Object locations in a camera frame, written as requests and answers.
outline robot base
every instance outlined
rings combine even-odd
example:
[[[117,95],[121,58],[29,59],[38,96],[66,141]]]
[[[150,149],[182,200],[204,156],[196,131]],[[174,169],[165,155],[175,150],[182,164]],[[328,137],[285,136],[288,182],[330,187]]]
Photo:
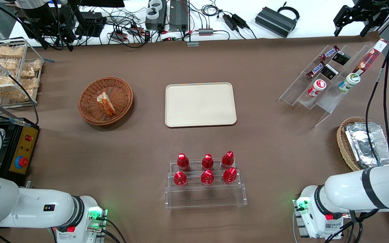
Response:
[[[74,232],[60,232],[56,231],[56,237],[58,243],[100,243],[103,239],[100,237],[97,241],[97,233],[88,232],[86,228],[88,226],[101,226],[101,221],[93,220],[91,217],[99,216],[105,217],[105,211],[101,209],[96,200],[90,196],[80,196],[82,199],[85,210],[82,220],[74,229]]]
[[[342,225],[343,217],[336,220],[326,220],[315,203],[315,190],[318,186],[307,186],[296,200],[299,207],[306,208],[300,211],[304,226],[311,238],[328,238],[334,234]],[[334,237],[334,240],[341,239],[341,234]]]

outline foil tray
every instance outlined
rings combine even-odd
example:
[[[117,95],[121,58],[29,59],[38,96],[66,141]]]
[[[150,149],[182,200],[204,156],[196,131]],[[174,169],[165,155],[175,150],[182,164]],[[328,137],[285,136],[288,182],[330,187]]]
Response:
[[[365,123],[351,123],[344,127],[347,140],[351,146],[355,161],[363,168],[384,166],[389,164],[388,144],[379,123],[368,123],[369,136],[373,150],[379,161],[373,155],[366,133]]]

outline yellow control panel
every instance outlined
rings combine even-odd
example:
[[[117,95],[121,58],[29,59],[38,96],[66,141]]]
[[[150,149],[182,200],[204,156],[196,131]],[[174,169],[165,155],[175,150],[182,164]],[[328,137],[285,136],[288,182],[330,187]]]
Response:
[[[28,168],[29,160],[31,159],[32,149],[34,148],[37,135],[37,129],[34,129],[33,127],[23,127],[9,171],[23,175],[26,174],[26,169]]]

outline red bottle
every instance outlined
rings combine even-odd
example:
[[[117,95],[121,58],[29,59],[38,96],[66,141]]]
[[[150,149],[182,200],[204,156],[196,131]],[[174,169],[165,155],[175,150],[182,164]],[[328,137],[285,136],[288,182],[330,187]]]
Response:
[[[222,169],[229,169],[233,165],[233,152],[229,151],[227,152],[220,162],[220,168]]]
[[[176,164],[178,165],[178,169],[180,171],[189,172],[190,171],[190,163],[188,161],[187,156],[181,153],[178,155],[178,159],[176,160]]]
[[[201,175],[201,183],[204,186],[209,186],[214,182],[214,174],[209,169],[204,171]]]
[[[234,167],[225,170],[222,176],[222,182],[224,184],[232,183],[234,180],[236,180],[236,172],[237,171]]]
[[[202,169],[212,169],[214,165],[213,157],[210,154],[205,154],[204,159],[202,159]]]
[[[175,185],[177,186],[186,186],[188,183],[187,176],[183,172],[177,171],[173,177],[173,182],[175,182]]]

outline brown table surface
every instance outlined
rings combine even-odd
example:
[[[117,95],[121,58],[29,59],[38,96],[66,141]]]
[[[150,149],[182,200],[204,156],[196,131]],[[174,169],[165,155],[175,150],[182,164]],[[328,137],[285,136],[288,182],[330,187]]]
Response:
[[[364,116],[383,57],[316,128],[323,112],[291,107],[278,98],[326,45],[359,49],[378,39],[372,33],[365,38],[211,41],[195,48],[166,42],[134,51],[116,45],[75,47],[73,52],[42,50],[44,58],[56,62],[45,64],[37,98],[41,132],[31,162],[33,185],[94,197],[109,209],[109,218],[128,243],[294,242],[291,200],[306,186],[351,171],[337,146],[337,127],[348,117]],[[89,83],[106,76],[131,85],[133,106],[114,126],[89,126],[78,113],[77,101]],[[168,128],[166,86],[202,82],[233,85],[237,123]],[[384,127],[382,88],[369,118]],[[30,107],[15,114],[34,120]],[[195,159],[206,153],[221,157],[229,150],[235,152],[244,176],[247,206],[165,209],[170,160],[180,152]],[[53,241],[46,229],[0,233],[12,243]],[[364,222],[361,243],[368,242],[389,242],[389,213]]]

